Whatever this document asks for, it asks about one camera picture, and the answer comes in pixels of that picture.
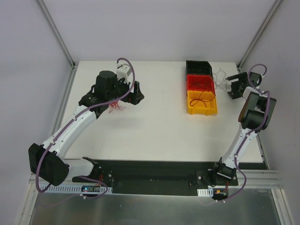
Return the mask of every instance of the white table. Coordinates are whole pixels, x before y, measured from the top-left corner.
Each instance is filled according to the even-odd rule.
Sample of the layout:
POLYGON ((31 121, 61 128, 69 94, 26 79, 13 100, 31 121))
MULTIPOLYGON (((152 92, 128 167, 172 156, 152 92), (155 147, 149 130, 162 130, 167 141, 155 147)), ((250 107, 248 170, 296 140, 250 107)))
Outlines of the white table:
MULTIPOLYGON (((106 110, 76 140, 66 158, 111 160, 218 161, 233 141, 244 99, 231 100, 216 89, 218 115, 187 113, 185 62, 132 62, 145 99, 138 105, 119 102, 123 111, 106 110)), ((234 63, 211 62, 237 74, 234 63)), ((80 61, 65 111, 65 121, 101 70, 116 71, 113 61, 80 61)), ((220 84, 224 73, 217 74, 220 84)), ((241 162, 262 162, 257 140, 241 162)))

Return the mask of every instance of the white wall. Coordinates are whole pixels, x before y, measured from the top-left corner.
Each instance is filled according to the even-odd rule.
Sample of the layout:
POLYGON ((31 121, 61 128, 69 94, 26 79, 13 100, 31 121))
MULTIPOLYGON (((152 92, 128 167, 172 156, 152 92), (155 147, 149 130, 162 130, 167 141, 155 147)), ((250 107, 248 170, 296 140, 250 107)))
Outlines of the white wall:
POLYGON ((277 105, 269 127, 261 133, 271 169, 281 171, 295 224, 300 224, 300 1, 285 0, 246 65, 264 63, 263 89, 277 105))
POLYGON ((70 67, 33 0, 0 3, 0 224, 28 185, 28 148, 50 133, 70 67))
POLYGON ((45 0, 79 60, 239 62, 274 0, 45 0))

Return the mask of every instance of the purple cable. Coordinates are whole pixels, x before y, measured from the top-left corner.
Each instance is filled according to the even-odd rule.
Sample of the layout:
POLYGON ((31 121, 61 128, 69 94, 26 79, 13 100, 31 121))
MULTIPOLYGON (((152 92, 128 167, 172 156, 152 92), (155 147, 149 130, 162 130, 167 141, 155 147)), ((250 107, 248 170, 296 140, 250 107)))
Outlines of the purple cable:
MULTIPOLYGON (((265 71, 264 71, 263 75, 266 74, 266 72, 267 72, 267 67, 266 67, 264 64, 260 64, 260 63, 259 63, 259 64, 255 64, 254 66, 252 66, 252 67, 250 68, 250 70, 249 70, 249 72, 248 72, 248 75, 247 75, 248 82, 249 82, 250 85, 251 85, 255 90, 257 90, 260 94, 265 94, 265 93, 267 94, 267 104, 266 104, 266 110, 265 110, 265 114, 264 114, 264 116, 263 116, 263 120, 262 120, 261 124, 260 124, 257 128, 255 128, 255 129, 253 129, 253 130, 250 130, 250 131, 247 133, 247 135, 250 135, 252 132, 255 132, 255 131, 257 131, 257 130, 259 130, 259 129, 261 129, 261 128, 263 127, 263 125, 264 125, 264 124, 266 123, 266 121, 267 121, 267 116, 268 116, 269 108, 270 108, 270 92, 269 92, 268 90, 265 91, 265 92, 262 92, 259 88, 256 88, 256 87, 252 84, 252 82, 251 82, 251 80, 250 80, 250 73, 251 73, 252 69, 253 69, 254 67, 257 67, 257 66, 263 66, 263 67, 265 68, 265 71)), ((236 151, 236 154, 235 154, 236 157, 234 157, 234 163, 235 163, 235 166, 236 166, 237 170, 243 175, 243 177, 244 177, 244 183, 243 183, 242 187, 241 187, 236 193, 234 193, 233 195, 229 196, 227 199, 232 198, 232 197, 234 197, 235 195, 237 195, 237 194, 238 194, 239 192, 241 192, 241 191, 244 189, 244 187, 246 186, 247 177, 246 177, 246 175, 244 174, 244 172, 239 168, 239 165, 238 165, 238 162, 237 162, 237 156, 239 155, 239 152, 240 152, 241 148, 243 147, 244 143, 246 142, 246 140, 247 140, 247 136, 245 136, 245 138, 243 139, 243 141, 242 141, 241 144, 239 145, 238 150, 236 151)))
MULTIPOLYGON (((107 192, 108 192, 108 187, 105 183, 101 182, 101 181, 98 181, 98 180, 93 180, 93 179, 90 179, 90 178, 87 178, 87 177, 83 177, 83 176, 80 176, 80 178, 82 179, 85 179, 85 180, 88 180, 88 181, 92 181, 92 182, 95 182, 95 183, 100 183, 101 185, 103 185, 106 189, 105 189, 105 192, 101 193, 101 194, 98 194, 97 196, 95 197, 88 197, 88 196, 85 196, 86 199, 94 199, 94 198, 99 198, 103 195, 105 195, 107 192)), ((64 200, 58 202, 58 203, 55 203, 55 204, 52 204, 52 205, 43 205, 41 202, 38 201, 38 204, 42 207, 46 207, 46 208, 51 208, 51 207, 54 207, 54 206, 57 206, 59 204, 62 204, 64 202, 66 202, 67 200, 69 200, 70 198, 73 198, 75 196, 81 196, 80 194, 74 194, 74 195, 71 195, 69 196, 68 198, 65 198, 64 200)))
MULTIPOLYGON (((126 58, 118 58, 118 59, 117 59, 117 63, 118 63, 120 60, 126 61, 126 62, 129 64, 129 66, 130 66, 130 68, 131 68, 131 70, 132 70, 132 84, 131 84, 129 90, 128 90, 124 95, 122 95, 121 97, 119 97, 119 98, 117 98, 117 99, 114 99, 114 100, 111 100, 111 101, 108 101, 108 102, 103 102, 103 103, 100 103, 100 104, 97 104, 97 105, 92 105, 92 106, 90 106, 90 107, 88 107, 88 108, 82 110, 80 113, 78 113, 78 114, 75 116, 75 119, 77 119, 77 118, 78 118, 79 116, 81 116, 83 113, 85 113, 86 111, 88 111, 88 110, 90 110, 90 109, 92 109, 92 108, 99 107, 99 106, 103 106, 103 105, 108 105, 108 104, 113 103, 113 102, 117 102, 117 101, 123 99, 124 97, 126 97, 126 96, 131 92, 131 90, 133 89, 133 87, 134 87, 134 85, 135 85, 135 70, 134 70, 134 68, 133 68, 133 66, 132 66, 132 64, 131 64, 131 62, 130 62, 128 59, 126 59, 126 58)), ((56 142, 57 139, 65 132, 65 130, 66 130, 66 129, 74 122, 74 121, 75 121, 74 119, 70 120, 69 123, 67 123, 66 126, 64 126, 64 128, 62 128, 61 131, 56 135, 56 137, 53 139, 53 142, 56 142)), ((50 148, 51 148, 52 146, 53 146, 52 143, 49 144, 49 146, 46 148, 46 150, 45 150, 44 153, 42 154, 42 156, 41 156, 41 158, 40 158, 40 160, 39 160, 39 162, 38 162, 38 165, 37 165, 37 171, 36 171, 36 188, 37 188, 37 191, 40 192, 40 193, 45 192, 45 191, 50 187, 50 185, 51 185, 51 184, 49 184, 45 189, 41 190, 41 189, 39 188, 38 178, 39 178, 39 173, 40 173, 40 170, 41 170, 42 162, 43 162, 43 160, 44 160, 44 158, 45 158, 47 152, 50 150, 50 148)))

